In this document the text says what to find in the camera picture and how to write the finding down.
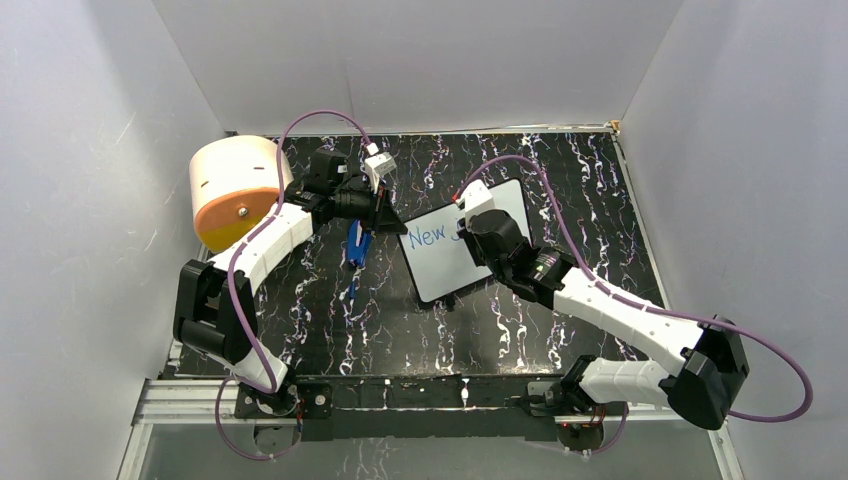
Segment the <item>small black-framed whiteboard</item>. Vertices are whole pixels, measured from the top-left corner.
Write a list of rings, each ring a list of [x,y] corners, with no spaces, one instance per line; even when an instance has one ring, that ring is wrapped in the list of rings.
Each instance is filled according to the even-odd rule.
[[[419,301],[429,303],[492,276],[476,266],[464,241],[457,235],[463,212],[445,204],[408,220],[407,233],[399,237]]]

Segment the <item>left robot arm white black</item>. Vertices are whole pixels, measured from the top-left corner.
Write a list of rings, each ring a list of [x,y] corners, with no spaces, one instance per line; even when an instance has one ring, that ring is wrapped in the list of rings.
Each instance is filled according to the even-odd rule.
[[[364,169],[318,150],[293,176],[281,145],[232,137],[201,148],[189,173],[196,233],[212,252],[179,273],[173,337],[226,367],[275,416],[294,411],[299,391],[288,364],[259,340],[254,296],[274,268],[332,220],[357,220],[366,233],[402,233],[386,176],[394,158],[375,143]]]

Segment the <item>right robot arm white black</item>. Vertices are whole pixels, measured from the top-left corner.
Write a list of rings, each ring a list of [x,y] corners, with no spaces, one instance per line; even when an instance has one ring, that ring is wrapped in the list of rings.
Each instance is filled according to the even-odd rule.
[[[611,402],[673,410],[689,423],[717,430],[749,374],[736,325],[722,317],[693,321],[599,279],[591,280],[556,246],[538,247],[504,210],[458,222],[474,263],[520,298],[571,315],[637,348],[644,361],[580,357],[560,381],[577,414]]]

